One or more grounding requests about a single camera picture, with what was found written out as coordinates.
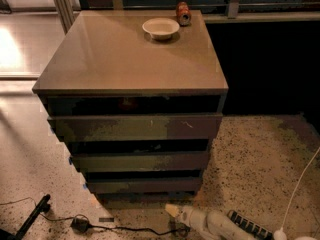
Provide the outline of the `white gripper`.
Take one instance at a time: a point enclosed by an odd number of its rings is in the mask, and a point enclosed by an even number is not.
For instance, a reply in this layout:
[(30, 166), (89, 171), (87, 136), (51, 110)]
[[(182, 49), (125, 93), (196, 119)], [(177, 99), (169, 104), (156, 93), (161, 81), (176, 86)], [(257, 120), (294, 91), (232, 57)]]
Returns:
[(211, 240), (211, 235), (207, 229), (207, 214), (204, 211), (196, 209), (192, 206), (178, 206), (174, 204), (166, 204), (165, 211), (178, 221), (197, 231), (204, 240)]

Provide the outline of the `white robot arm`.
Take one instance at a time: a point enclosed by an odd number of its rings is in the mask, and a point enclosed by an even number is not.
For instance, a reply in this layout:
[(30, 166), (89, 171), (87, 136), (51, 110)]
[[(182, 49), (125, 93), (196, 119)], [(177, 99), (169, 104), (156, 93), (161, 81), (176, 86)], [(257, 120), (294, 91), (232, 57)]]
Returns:
[(175, 204), (166, 204), (165, 210), (204, 240), (288, 240), (282, 228), (271, 232), (233, 210), (225, 215), (216, 210), (205, 212)]

